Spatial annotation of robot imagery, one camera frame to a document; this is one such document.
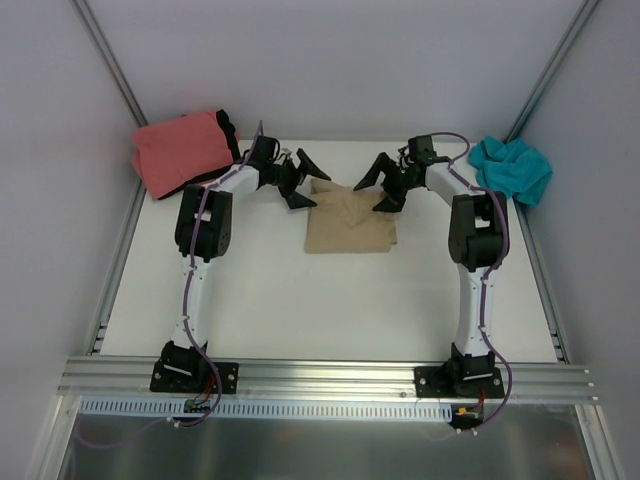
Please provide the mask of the beige t shirt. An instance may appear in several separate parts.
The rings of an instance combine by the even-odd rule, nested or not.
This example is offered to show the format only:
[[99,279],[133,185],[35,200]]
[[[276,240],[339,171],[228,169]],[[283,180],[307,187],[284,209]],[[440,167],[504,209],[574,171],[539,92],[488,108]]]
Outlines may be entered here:
[[353,191],[327,180],[311,181],[304,251],[307,254],[387,253],[397,244],[395,218],[373,210],[380,190]]

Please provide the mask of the teal t shirt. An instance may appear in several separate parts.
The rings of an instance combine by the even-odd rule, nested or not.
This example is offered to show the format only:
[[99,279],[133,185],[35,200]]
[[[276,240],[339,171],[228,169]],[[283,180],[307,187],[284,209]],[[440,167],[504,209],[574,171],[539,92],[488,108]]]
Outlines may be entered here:
[[540,203],[553,175],[547,158],[521,139],[504,143],[486,136],[471,148],[469,163],[480,186],[528,207]]

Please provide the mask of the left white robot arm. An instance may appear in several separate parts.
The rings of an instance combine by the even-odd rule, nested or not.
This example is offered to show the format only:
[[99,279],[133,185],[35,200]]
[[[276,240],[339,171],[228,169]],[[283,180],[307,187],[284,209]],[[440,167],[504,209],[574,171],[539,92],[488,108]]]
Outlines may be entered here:
[[276,188],[291,210],[316,203],[297,188],[306,178],[329,181],[304,152],[280,148],[277,139],[258,135],[249,150],[216,180],[185,188],[174,240],[182,257],[183,293],[179,318],[170,340],[154,364],[153,392],[199,393],[210,387],[220,393],[214,368],[207,357],[211,336],[212,294],[219,259],[230,246],[233,206],[264,186]]

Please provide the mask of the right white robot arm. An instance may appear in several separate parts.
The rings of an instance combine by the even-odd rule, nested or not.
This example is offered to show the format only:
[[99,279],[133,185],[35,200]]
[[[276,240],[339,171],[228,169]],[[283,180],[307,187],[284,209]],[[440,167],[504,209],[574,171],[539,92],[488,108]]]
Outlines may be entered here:
[[510,248],[506,199],[456,170],[461,158],[439,154],[431,134],[416,136],[399,149],[397,159],[378,154],[353,188],[381,186],[376,212],[401,212],[408,193],[417,188],[437,194],[451,210],[447,245],[459,273],[458,328],[449,358],[418,375],[419,395],[469,398],[501,385],[496,361],[504,358],[492,344],[491,326],[498,270]]

